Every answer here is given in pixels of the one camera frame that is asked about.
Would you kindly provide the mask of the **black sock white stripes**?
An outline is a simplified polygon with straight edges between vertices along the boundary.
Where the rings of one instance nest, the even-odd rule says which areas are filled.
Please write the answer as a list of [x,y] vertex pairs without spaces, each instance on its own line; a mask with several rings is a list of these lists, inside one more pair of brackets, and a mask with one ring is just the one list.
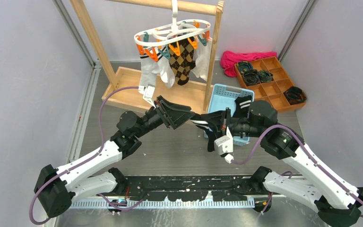
[[218,138],[218,129],[221,125],[220,117],[197,114],[190,118],[190,121],[205,132],[208,137],[207,151],[213,152],[215,150],[214,142]]

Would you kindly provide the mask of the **white clip sock hanger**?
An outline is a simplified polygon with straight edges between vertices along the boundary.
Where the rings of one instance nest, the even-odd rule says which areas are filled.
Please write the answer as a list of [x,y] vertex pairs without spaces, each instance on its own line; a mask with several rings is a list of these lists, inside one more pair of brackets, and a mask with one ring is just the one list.
[[182,40],[187,40],[194,49],[198,48],[199,43],[206,46],[209,42],[211,24],[200,19],[178,21],[178,3],[176,0],[171,3],[172,23],[139,32],[134,36],[139,54],[146,54],[155,62],[159,61],[158,54],[167,59],[171,57],[170,52],[180,56]]

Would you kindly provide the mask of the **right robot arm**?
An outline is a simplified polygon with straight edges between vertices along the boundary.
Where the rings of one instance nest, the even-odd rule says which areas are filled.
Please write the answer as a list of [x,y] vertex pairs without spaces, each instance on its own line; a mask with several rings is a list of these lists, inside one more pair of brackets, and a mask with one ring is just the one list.
[[349,227],[362,217],[363,187],[351,185],[332,171],[301,137],[278,122],[277,111],[268,102],[249,104],[247,117],[232,117],[225,109],[198,115],[193,122],[209,137],[208,150],[216,151],[226,162],[238,164],[233,157],[234,137],[256,137],[256,147],[310,181],[305,185],[262,166],[250,178],[255,193],[267,191],[289,197],[315,211],[331,227]]

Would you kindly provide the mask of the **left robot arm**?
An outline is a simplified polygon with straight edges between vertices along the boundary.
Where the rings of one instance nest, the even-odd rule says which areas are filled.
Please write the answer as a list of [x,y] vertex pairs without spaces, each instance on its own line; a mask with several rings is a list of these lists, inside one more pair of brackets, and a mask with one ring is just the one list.
[[132,155],[142,144],[139,138],[158,126],[177,129],[194,115],[189,106],[171,103],[162,96],[143,116],[124,112],[116,125],[118,131],[109,140],[103,140],[99,148],[63,166],[47,165],[41,169],[29,208],[30,220],[36,225],[44,224],[33,218],[35,201],[40,202],[48,218],[54,218],[83,198],[102,192],[122,195],[126,180],[121,172],[110,170],[95,177],[92,174]]

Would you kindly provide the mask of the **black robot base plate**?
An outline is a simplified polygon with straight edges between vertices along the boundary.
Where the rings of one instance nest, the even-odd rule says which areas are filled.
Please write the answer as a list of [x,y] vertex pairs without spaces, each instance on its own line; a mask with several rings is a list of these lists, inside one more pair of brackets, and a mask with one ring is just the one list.
[[267,212],[270,192],[243,175],[196,176],[127,176],[112,192],[139,201],[202,202],[211,198],[217,203],[243,202],[254,196],[254,210]]

